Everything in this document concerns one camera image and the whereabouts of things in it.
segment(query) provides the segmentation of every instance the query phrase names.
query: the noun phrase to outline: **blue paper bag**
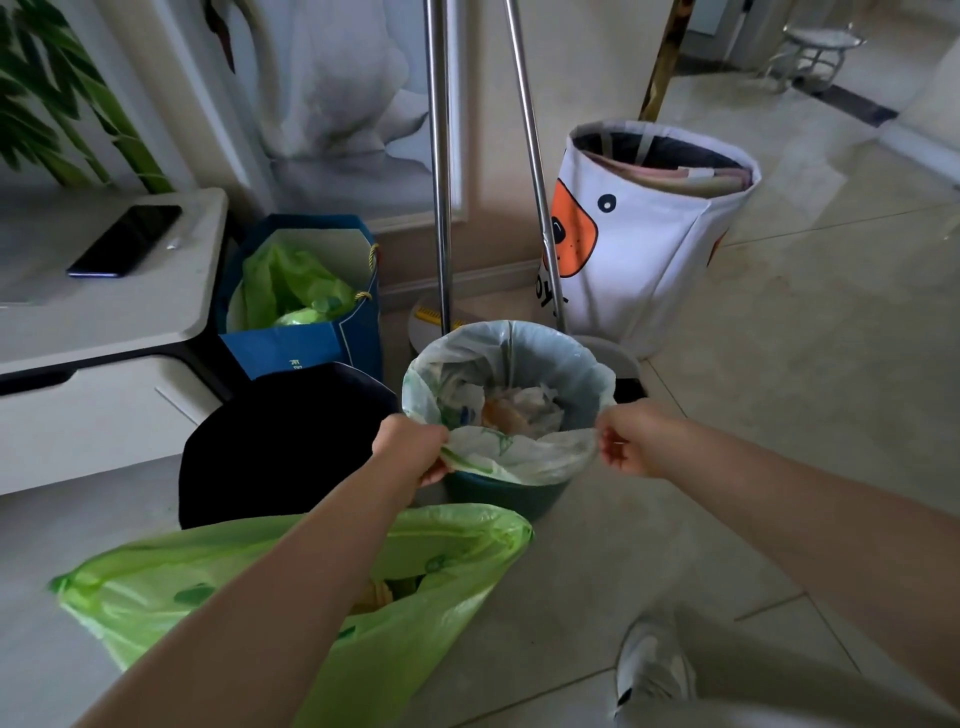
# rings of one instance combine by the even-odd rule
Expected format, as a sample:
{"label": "blue paper bag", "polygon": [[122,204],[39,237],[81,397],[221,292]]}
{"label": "blue paper bag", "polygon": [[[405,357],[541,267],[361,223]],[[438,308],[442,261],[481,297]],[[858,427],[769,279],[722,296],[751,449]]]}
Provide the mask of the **blue paper bag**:
{"label": "blue paper bag", "polygon": [[[243,331],[243,261],[268,241],[305,250],[358,292],[357,305],[324,324]],[[355,215],[270,215],[227,263],[217,291],[217,332],[251,379],[340,361],[383,380],[373,236]]]}

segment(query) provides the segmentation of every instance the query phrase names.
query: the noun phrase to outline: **stainless steel pole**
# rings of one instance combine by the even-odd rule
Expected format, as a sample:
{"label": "stainless steel pole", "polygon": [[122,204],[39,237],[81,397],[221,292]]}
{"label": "stainless steel pole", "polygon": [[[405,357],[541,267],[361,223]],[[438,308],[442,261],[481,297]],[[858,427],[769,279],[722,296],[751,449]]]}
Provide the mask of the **stainless steel pole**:
{"label": "stainless steel pole", "polygon": [[553,288],[554,309],[557,312],[557,329],[566,333],[564,291],[560,281],[560,268],[557,266],[557,252],[553,242],[553,222],[550,217],[550,207],[546,203],[546,187],[543,184],[540,140],[537,137],[537,119],[534,117],[534,105],[530,99],[530,83],[527,80],[527,60],[523,53],[520,11],[516,6],[516,0],[504,0],[504,5],[507,8],[507,22],[510,25],[510,40],[514,44],[516,84],[520,91],[520,105],[523,106],[523,124],[527,130],[530,174],[534,178],[534,194],[537,196],[537,213],[540,216],[540,235],[543,238],[543,251],[546,259],[546,269],[550,275],[550,287]]}
{"label": "stainless steel pole", "polygon": [[437,223],[437,278],[440,329],[450,333],[450,133],[446,83],[446,0],[423,0],[426,15],[426,68],[430,95],[430,146],[433,152],[433,210]]}

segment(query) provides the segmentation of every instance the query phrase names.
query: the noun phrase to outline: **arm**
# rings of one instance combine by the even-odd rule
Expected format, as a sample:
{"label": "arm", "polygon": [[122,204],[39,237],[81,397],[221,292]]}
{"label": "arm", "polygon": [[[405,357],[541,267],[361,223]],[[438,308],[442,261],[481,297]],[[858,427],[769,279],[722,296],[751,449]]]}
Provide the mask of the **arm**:
{"label": "arm", "polygon": [[290,725],[396,515],[443,476],[447,434],[401,415],[384,420],[366,465],[137,661],[78,725]]}
{"label": "arm", "polygon": [[673,482],[960,706],[960,520],[649,400],[597,428],[609,465]]}

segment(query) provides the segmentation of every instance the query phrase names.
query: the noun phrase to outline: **phone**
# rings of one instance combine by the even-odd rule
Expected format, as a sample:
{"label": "phone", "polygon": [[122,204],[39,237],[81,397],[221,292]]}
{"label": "phone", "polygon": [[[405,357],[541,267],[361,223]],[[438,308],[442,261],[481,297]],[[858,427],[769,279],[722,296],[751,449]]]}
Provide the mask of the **phone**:
{"label": "phone", "polygon": [[66,269],[74,278],[118,279],[132,271],[183,214],[178,205],[134,205]]}

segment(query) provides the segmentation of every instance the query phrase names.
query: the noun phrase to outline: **white sneaker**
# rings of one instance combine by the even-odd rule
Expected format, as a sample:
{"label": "white sneaker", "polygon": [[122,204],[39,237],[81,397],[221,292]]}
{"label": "white sneaker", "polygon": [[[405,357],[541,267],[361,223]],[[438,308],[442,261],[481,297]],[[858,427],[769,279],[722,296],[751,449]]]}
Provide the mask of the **white sneaker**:
{"label": "white sneaker", "polygon": [[616,661],[616,706],[630,700],[692,700],[696,676],[672,619],[643,614],[627,630]]}

